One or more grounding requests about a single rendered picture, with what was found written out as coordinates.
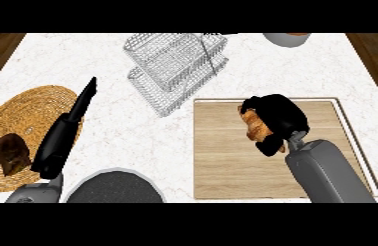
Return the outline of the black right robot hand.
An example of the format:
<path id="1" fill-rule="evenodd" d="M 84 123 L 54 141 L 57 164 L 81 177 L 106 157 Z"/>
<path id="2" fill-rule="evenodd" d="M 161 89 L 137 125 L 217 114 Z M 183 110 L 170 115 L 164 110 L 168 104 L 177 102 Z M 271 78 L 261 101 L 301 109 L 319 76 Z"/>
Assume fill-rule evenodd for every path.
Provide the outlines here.
<path id="1" fill-rule="evenodd" d="M 294 132 L 308 132 L 307 117 L 294 102 L 280 94 L 252 96 L 242 102 L 242 111 L 252 108 L 260 119 L 267 125 L 273 134 L 266 137 L 261 143 L 255 143 L 260 152 L 273 156 L 279 151 L 283 141 Z"/>

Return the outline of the golden brown croissant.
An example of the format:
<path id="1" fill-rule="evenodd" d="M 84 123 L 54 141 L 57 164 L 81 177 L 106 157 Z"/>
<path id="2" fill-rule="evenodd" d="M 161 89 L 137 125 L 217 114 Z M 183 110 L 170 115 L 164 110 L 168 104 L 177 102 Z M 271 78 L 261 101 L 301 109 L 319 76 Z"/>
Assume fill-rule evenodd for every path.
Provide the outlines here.
<path id="1" fill-rule="evenodd" d="M 238 106 L 238 112 L 243 123 L 246 124 L 246 137 L 255 143 L 261 143 L 267 136 L 273 134 L 263 120 L 260 119 L 252 108 L 242 111 L 242 106 Z"/>

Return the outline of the wooden tray with white rim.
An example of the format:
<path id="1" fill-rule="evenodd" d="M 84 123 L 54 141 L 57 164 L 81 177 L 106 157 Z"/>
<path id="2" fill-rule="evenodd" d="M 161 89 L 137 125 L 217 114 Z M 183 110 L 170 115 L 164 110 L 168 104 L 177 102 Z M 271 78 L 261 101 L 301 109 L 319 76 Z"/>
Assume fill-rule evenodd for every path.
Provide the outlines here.
<path id="1" fill-rule="evenodd" d="M 282 95 L 193 103 L 193 195 L 198 199 L 307 197 L 372 203 L 336 145 L 305 141 L 304 112 Z"/>

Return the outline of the round wicker basket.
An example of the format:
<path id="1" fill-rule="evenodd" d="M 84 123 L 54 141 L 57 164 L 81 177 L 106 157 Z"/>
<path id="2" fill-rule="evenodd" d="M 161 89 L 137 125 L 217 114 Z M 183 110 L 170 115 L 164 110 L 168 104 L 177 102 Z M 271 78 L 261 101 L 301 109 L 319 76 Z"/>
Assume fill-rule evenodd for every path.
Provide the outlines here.
<path id="1" fill-rule="evenodd" d="M 63 86 L 38 86 L 15 95 L 0 105 L 0 137 L 9 133 L 20 136 L 29 149 L 29 159 L 46 133 L 62 113 L 71 111 L 75 92 Z"/>

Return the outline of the grey bowl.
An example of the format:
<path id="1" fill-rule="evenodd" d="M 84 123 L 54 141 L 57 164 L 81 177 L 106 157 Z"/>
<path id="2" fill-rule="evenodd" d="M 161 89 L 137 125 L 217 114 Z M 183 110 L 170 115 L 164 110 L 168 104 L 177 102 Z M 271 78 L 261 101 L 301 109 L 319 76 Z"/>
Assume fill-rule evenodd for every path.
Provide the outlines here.
<path id="1" fill-rule="evenodd" d="M 264 33 L 263 36 L 274 45 L 294 48 L 304 44 L 310 37 L 310 33 Z"/>

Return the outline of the dark grey round plate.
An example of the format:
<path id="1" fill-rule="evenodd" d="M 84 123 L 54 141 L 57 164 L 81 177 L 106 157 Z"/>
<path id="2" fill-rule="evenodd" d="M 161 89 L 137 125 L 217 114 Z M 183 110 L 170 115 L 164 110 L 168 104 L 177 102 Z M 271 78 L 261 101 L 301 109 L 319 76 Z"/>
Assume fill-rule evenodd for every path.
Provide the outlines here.
<path id="1" fill-rule="evenodd" d="M 153 181 L 136 170 L 109 168 L 81 179 L 63 198 L 66 203 L 164 203 Z"/>

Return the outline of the dark brown pastry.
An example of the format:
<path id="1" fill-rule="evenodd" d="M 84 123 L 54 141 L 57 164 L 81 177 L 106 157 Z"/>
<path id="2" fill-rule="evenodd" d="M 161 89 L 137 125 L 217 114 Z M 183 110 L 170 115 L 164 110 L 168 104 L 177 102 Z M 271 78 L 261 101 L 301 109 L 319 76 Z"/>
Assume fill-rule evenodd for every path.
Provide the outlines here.
<path id="1" fill-rule="evenodd" d="M 0 138 L 0 166 L 6 176 L 15 175 L 31 164 L 29 149 L 15 133 Z"/>

